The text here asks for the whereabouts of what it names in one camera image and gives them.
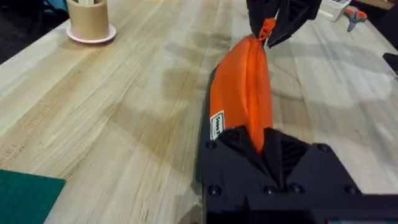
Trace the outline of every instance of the wooden workbench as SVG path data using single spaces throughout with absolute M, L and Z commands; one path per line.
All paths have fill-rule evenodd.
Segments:
M 116 39 L 61 25 L 0 66 L 0 169 L 67 180 L 46 223 L 190 223 L 208 76 L 243 0 L 109 1 Z M 364 192 L 398 192 L 397 53 L 368 22 L 322 18 L 267 49 L 275 127 L 330 144 Z

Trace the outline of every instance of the white object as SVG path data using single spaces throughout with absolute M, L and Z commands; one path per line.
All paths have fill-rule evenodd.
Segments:
M 81 43 L 85 43 L 85 44 L 99 44 L 99 43 L 107 42 L 107 41 L 113 39 L 113 37 L 116 35 L 116 29 L 114 28 L 114 26 L 109 24 L 109 35 L 100 40 L 83 40 L 81 38 L 76 37 L 75 35 L 73 35 L 71 25 L 69 25 L 67 28 L 67 34 L 71 39 L 73 39 L 77 42 L 81 42 Z
M 318 15 L 332 22 L 336 22 L 350 2 L 351 0 L 341 0 L 340 2 L 322 0 L 321 6 L 318 10 Z

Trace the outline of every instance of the orange bag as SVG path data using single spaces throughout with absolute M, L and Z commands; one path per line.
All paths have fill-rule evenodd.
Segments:
M 256 151 L 264 145 L 264 128 L 272 127 L 271 87 L 262 47 L 275 19 L 266 19 L 260 38 L 246 36 L 220 62 L 210 87 L 211 139 L 228 128 L 245 126 Z

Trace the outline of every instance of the cardboard cup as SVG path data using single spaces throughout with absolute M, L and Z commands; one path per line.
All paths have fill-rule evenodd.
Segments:
M 92 5 L 67 0 L 72 33 L 83 40 L 99 40 L 109 35 L 106 0 L 96 0 Z

